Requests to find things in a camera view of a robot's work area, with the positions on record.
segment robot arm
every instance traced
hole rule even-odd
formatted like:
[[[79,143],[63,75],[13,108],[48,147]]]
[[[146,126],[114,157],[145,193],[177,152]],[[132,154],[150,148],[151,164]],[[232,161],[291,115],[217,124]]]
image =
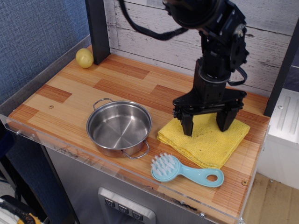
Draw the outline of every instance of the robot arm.
[[[134,24],[123,0],[119,2],[131,26],[153,38],[168,40],[188,29],[199,31],[203,57],[196,62],[193,89],[173,100],[173,114],[181,121],[184,134],[189,136],[192,135],[193,116],[204,113],[216,112],[220,130],[226,131],[242,109],[242,99],[246,96],[243,91],[225,88],[226,83],[243,84],[247,78],[240,68],[249,54],[245,49],[246,22],[238,7],[229,0],[164,0],[165,10],[182,28],[156,34]],[[242,81],[229,81],[235,70],[243,76]]]

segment stainless steel pot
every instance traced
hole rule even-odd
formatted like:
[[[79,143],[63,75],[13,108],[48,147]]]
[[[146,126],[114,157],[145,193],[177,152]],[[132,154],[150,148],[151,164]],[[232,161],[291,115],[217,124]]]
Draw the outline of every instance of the stainless steel pot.
[[[96,104],[103,100],[111,102],[96,109]],[[150,133],[152,120],[144,107],[131,101],[104,98],[95,102],[93,108],[94,112],[87,121],[87,133],[101,153],[110,157],[127,156],[138,159],[149,152],[146,138]],[[144,154],[131,157],[144,145],[148,148]]]

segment table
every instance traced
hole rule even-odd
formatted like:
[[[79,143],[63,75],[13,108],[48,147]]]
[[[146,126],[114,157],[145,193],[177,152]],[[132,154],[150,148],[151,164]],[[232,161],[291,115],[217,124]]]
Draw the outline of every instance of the table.
[[[196,164],[156,139],[157,132],[172,118],[172,101],[189,92],[193,77],[117,55],[108,56],[88,69],[70,62],[7,118],[10,129],[54,150],[65,150],[75,159],[116,172],[132,185],[151,189],[192,212],[215,222],[240,220],[256,172],[256,162],[270,121],[263,115],[268,98],[248,93],[236,119],[251,128],[221,168],[225,181],[208,188],[178,176],[166,183],[151,176],[151,160],[167,152],[190,167]],[[101,98],[130,100],[143,105],[152,116],[149,153],[137,160],[101,154],[86,132],[93,104]],[[143,148],[139,156],[146,151]]]

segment button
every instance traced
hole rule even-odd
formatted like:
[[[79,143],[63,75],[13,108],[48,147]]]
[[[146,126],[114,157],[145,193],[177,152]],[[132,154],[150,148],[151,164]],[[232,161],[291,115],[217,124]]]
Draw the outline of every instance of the button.
[[[132,215],[133,215],[133,217],[134,217],[135,219],[138,219],[138,220],[140,220],[140,221],[143,220],[142,215],[139,214],[138,212],[132,211]]]
[[[129,209],[127,209],[125,206],[122,206],[122,205],[118,205],[118,209],[119,211],[125,213],[125,214],[128,214],[129,213]]]
[[[115,207],[114,201],[111,201],[110,199],[105,198],[105,202],[108,206]]]

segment yellow lemon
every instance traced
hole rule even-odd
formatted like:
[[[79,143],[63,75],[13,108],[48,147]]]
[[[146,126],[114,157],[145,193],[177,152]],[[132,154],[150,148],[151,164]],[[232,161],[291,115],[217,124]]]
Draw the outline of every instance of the yellow lemon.
[[[82,48],[76,53],[76,61],[82,68],[89,68],[93,64],[93,54],[89,49]]]

